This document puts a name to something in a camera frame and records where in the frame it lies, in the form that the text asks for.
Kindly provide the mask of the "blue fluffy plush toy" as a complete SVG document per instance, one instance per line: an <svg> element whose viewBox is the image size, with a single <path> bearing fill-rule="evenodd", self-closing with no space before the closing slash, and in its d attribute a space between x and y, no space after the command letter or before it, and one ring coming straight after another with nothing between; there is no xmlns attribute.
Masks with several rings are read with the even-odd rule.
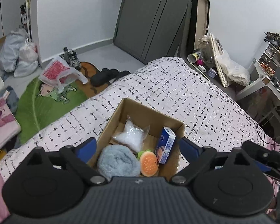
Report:
<svg viewBox="0 0 280 224"><path fill-rule="evenodd" d="M110 181L115 176L139 176L141 167L140 162L128 147L109 145L103 148L99 156L97 170Z"/></svg>

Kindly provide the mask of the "blue tissue pack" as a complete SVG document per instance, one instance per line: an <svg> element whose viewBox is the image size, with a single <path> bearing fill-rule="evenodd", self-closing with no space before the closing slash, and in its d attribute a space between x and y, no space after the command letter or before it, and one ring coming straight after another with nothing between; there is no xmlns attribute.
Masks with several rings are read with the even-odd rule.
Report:
<svg viewBox="0 0 280 224"><path fill-rule="evenodd" d="M174 131L167 126L164 126L160 138L158 140L157 146L155 148L155 154L157 156L159 164L166 163L175 139L176 135Z"/></svg>

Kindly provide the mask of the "hamburger plush toy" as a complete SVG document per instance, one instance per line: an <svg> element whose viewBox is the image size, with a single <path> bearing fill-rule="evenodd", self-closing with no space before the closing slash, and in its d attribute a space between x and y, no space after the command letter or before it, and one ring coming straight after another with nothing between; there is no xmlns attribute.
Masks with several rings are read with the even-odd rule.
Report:
<svg viewBox="0 0 280 224"><path fill-rule="evenodd" d="M152 177L159 170L157 156L150 150L141 151L137 154L140 162L141 174L145 177Z"/></svg>

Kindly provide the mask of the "clear plastic bead bag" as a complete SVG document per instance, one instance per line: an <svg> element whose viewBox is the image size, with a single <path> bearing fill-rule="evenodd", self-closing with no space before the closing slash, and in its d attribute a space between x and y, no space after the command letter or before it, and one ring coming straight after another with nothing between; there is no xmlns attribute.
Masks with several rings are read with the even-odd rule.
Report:
<svg viewBox="0 0 280 224"><path fill-rule="evenodd" d="M112 139L119 144L129 147L135 153L141 152L144 140L146 139L150 130L150 126L147 125L145 128L140 128L135 125L128 115L126 123L122 132L115 133Z"/></svg>

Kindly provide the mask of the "brown cardboard box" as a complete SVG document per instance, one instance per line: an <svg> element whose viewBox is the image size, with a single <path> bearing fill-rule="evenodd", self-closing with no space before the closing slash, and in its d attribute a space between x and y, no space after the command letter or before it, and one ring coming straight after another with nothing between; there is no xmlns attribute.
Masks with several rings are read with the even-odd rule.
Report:
<svg viewBox="0 0 280 224"><path fill-rule="evenodd" d="M131 99L123 99L97 141L88 165L115 176L169 180L178 171L185 125Z"/></svg>

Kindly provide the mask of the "white black patterned bedspread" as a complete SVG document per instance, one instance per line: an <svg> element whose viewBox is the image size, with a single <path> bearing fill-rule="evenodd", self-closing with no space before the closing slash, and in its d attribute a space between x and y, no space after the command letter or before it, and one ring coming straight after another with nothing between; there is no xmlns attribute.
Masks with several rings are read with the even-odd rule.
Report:
<svg viewBox="0 0 280 224"><path fill-rule="evenodd" d="M185 137L199 146L229 151L250 140L264 142L265 133L238 104L176 57L163 57L119 79L7 153L0 174L7 180L35 147L55 151L98 138L120 103L131 103L127 116L141 128L152 128L161 116L180 121Z"/></svg>

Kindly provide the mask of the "green leaf rug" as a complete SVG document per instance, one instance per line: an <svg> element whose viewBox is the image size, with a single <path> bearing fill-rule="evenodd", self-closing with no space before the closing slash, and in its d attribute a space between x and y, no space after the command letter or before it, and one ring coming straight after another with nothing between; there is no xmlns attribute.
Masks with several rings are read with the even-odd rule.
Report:
<svg viewBox="0 0 280 224"><path fill-rule="evenodd" d="M79 84L72 83L61 94L37 77L27 86L18 101L15 118L21 126L18 137L25 144L46 126L80 105L87 99Z"/></svg>

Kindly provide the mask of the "pink folded blanket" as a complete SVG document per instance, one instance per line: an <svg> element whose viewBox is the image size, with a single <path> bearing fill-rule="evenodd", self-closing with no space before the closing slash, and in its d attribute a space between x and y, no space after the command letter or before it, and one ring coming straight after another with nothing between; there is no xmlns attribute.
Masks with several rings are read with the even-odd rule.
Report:
<svg viewBox="0 0 280 224"><path fill-rule="evenodd" d="M0 98L0 150L20 131L20 124L12 114L4 98Z"/></svg>

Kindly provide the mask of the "white desk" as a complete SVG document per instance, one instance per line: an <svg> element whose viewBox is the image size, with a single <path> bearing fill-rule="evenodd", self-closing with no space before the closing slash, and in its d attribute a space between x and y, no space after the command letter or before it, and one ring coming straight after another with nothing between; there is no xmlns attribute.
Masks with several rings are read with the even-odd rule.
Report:
<svg viewBox="0 0 280 224"><path fill-rule="evenodd" d="M261 88L268 88L280 102L280 87L277 88L276 86L274 86L268 74L266 73L266 71L263 69L263 67L260 65L258 61L255 61L253 65L259 77L250 85L243 88L243 90L239 91L235 96L235 101L242 100L243 98L246 98L252 93L260 90Z"/></svg>

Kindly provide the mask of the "black bag on floor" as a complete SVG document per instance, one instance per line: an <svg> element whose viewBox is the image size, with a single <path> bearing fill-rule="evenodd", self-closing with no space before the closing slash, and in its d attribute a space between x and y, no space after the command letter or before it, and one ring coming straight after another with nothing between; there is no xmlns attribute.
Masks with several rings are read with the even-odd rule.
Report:
<svg viewBox="0 0 280 224"><path fill-rule="evenodd" d="M93 86L99 87L105 83L108 83L112 79L114 81L131 74L129 71L118 71L117 69L107 69L103 68L101 72L93 75L90 79L90 82Z"/></svg>

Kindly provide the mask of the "small lavender box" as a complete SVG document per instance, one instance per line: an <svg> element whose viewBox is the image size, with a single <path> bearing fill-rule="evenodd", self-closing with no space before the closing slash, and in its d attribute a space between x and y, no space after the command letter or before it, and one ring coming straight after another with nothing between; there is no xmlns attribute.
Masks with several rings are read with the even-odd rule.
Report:
<svg viewBox="0 0 280 224"><path fill-rule="evenodd" d="M214 69L210 68L207 72L208 76L210 78L215 78L217 76L217 71L215 71Z"/></svg>

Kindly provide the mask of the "red white shopping bag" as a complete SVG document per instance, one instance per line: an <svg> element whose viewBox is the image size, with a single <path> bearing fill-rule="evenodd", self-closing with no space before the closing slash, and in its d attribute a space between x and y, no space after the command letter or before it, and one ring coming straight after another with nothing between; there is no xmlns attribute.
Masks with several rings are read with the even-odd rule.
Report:
<svg viewBox="0 0 280 224"><path fill-rule="evenodd" d="M87 84L88 79L60 56L54 57L39 75L39 80L57 89L61 94L69 84L79 80L82 84Z"/></svg>

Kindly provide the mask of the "clear bag with cream fabric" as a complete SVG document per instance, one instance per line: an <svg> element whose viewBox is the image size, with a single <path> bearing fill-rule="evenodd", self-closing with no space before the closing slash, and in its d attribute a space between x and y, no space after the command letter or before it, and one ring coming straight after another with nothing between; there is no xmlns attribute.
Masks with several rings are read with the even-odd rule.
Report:
<svg viewBox="0 0 280 224"><path fill-rule="evenodd" d="M250 83L250 73L246 68L233 61L226 50L223 51L220 64L225 75L233 82L248 86Z"/></svg>

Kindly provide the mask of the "patterned flat paper bag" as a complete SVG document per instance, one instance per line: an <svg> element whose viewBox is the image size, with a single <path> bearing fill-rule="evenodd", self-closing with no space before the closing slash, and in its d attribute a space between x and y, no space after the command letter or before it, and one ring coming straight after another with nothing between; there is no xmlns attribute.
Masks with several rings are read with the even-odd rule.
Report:
<svg viewBox="0 0 280 224"><path fill-rule="evenodd" d="M223 47L220 43L220 40L217 39L212 33L209 34L209 42L212 49L213 59L217 68L217 72L220 78L220 81L224 88L227 88L231 85L231 80L223 72L223 68L220 64L223 55Z"/></svg>

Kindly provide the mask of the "white paper cup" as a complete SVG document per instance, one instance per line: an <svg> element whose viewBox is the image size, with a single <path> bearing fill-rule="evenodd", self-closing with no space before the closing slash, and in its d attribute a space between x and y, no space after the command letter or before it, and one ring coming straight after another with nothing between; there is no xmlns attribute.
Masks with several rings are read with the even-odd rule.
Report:
<svg viewBox="0 0 280 224"><path fill-rule="evenodd" d="M195 50L193 53L188 55L187 60L193 64L196 63L198 60L202 59L202 53L200 50Z"/></svg>

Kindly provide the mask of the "grey sneakers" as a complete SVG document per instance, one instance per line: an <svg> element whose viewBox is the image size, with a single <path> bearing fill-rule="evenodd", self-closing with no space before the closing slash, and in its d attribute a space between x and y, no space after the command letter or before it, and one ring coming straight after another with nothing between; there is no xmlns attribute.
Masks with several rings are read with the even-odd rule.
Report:
<svg viewBox="0 0 280 224"><path fill-rule="evenodd" d="M64 47L63 51L64 52L60 55L60 57L64 59L70 67L73 67L76 70L80 70L81 63L78 59L77 52L72 49L68 49L67 47Z"/></svg>

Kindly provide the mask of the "desk drawer organizer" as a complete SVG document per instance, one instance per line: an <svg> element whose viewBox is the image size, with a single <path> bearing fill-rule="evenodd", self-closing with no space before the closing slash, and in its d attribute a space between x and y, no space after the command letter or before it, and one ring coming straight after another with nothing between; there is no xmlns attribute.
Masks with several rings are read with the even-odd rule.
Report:
<svg viewBox="0 0 280 224"><path fill-rule="evenodd" d="M273 78L275 73L280 74L280 53L270 42L261 43L255 59L270 78Z"/></svg>

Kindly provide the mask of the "white plastic bag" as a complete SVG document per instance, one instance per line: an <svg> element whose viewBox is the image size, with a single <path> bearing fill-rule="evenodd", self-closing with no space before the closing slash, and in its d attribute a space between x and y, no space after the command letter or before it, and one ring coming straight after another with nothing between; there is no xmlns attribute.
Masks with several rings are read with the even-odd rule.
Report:
<svg viewBox="0 0 280 224"><path fill-rule="evenodd" d="M13 72L14 77L26 77L32 74L38 67L38 53L36 44L28 38L18 53L18 62Z"/></svg>

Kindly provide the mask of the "grey plastic bag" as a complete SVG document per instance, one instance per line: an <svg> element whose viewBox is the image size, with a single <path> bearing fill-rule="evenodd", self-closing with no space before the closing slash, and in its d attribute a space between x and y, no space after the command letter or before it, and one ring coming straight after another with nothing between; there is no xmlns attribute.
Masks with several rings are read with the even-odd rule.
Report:
<svg viewBox="0 0 280 224"><path fill-rule="evenodd" d="M13 72L18 60L20 48L25 44L28 33L23 27L17 31L11 31L5 38L0 51L0 69L5 72Z"/></svg>

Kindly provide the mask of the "grey door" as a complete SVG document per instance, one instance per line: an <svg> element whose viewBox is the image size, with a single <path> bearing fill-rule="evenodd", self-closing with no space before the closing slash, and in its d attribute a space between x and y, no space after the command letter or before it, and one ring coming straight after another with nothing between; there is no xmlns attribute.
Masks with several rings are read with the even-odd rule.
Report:
<svg viewBox="0 0 280 224"><path fill-rule="evenodd" d="M174 56L189 0L122 0L113 43L143 63Z"/></svg>

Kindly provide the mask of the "dark wooden picture frame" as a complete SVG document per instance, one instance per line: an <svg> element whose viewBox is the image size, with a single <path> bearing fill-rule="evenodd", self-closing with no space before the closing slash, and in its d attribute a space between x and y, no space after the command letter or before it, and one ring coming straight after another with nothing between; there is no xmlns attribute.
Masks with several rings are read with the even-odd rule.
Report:
<svg viewBox="0 0 280 224"><path fill-rule="evenodd" d="M209 0L191 0L190 20L188 22L189 28L186 43L188 55L198 48L199 39L208 34L209 10Z"/></svg>

